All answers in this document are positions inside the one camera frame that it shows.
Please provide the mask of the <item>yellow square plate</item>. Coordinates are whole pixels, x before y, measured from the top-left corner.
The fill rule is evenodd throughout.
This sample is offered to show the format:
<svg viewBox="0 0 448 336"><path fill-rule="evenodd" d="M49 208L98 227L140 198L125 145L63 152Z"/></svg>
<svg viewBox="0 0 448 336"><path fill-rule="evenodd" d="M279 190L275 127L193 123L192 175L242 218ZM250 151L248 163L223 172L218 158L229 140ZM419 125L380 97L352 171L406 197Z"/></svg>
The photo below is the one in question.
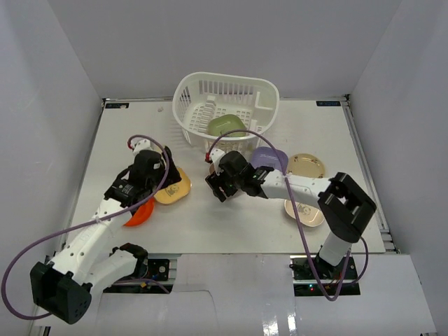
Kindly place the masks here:
<svg viewBox="0 0 448 336"><path fill-rule="evenodd" d="M177 167L177 170L180 174L181 180L167 186L166 188L160 189L154 196L156 202L163 205L170 205L189 194L192 186L190 178L186 175L182 168Z"/></svg>

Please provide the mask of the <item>green square panda plate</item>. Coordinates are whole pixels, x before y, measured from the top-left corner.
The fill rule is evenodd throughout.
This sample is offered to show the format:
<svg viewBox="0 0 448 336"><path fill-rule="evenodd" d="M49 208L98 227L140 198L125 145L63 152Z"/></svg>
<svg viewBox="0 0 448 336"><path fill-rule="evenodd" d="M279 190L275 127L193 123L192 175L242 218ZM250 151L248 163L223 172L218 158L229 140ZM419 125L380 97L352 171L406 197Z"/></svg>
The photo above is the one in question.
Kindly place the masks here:
<svg viewBox="0 0 448 336"><path fill-rule="evenodd" d="M214 118L207 125L207 134L219 137L220 135L232 130L245 130L246 127L241 119L232 114L222 115L218 118Z"/></svg>

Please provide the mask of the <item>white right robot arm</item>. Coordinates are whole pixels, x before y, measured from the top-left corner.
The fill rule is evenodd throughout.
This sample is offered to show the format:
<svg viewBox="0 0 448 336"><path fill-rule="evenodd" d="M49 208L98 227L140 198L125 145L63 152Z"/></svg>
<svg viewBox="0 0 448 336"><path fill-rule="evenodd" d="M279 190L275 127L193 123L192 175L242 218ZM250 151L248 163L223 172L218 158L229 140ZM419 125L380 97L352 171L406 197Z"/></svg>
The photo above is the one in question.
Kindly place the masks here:
<svg viewBox="0 0 448 336"><path fill-rule="evenodd" d="M206 162L214 172L205 178L213 194L224 202L236 192L252 197L288 200L320 209L330 234L314 259L317 273L332 279L342 269L347 251L361 239L377 205L350 175L332 178L285 175L272 167L253 167L242 154L213 149Z"/></svg>

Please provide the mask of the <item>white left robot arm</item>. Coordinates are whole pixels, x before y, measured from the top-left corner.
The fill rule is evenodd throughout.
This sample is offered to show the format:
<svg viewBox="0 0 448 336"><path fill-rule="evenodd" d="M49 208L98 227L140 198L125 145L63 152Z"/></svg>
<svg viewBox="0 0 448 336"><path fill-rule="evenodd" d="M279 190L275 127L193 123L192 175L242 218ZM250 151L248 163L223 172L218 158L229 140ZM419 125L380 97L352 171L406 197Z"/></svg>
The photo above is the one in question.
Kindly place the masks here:
<svg viewBox="0 0 448 336"><path fill-rule="evenodd" d="M125 277L141 279L148 271L148 252L131 243L115 247L109 257L96 262L107 241L132 218L141 220L138 203L158 186L181 180L172 153L144 147L134 152L134 162L121 171L105 192L92 217L94 223L48 263L38 262L30 272L34 303L69 325L78 322L92 298Z"/></svg>

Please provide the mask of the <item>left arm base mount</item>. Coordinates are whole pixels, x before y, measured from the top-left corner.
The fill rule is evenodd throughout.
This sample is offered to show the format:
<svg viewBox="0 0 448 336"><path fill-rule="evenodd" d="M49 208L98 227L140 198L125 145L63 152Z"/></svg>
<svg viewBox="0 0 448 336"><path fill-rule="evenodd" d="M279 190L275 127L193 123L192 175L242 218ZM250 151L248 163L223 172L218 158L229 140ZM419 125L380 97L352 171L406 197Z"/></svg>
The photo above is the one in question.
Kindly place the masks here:
<svg viewBox="0 0 448 336"><path fill-rule="evenodd" d="M136 290L137 293L170 294L173 285L169 284L169 272L169 259L151 258L148 260L146 273L140 280L128 277L120 285Z"/></svg>

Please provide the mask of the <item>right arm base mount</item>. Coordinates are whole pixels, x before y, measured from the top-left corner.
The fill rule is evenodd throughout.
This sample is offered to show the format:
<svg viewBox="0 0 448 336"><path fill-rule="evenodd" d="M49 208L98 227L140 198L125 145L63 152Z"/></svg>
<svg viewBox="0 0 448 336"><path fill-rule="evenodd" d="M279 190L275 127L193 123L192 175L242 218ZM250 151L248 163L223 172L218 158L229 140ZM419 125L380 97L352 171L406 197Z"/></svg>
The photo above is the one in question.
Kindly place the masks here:
<svg viewBox="0 0 448 336"><path fill-rule="evenodd" d="M354 281L358 278L358 270L356 268L354 258L350 257L346 269L345 276L342 280L342 269L344 266L344 258L340 264L334 268L324 270L320 266L316 266L319 278L325 288L325 291L333 296L336 294L339 283L342 283L340 296L359 296L361 294L360 286ZM308 260L305 256L291 258L290 265L293 277L294 295L301 297L323 297Z"/></svg>

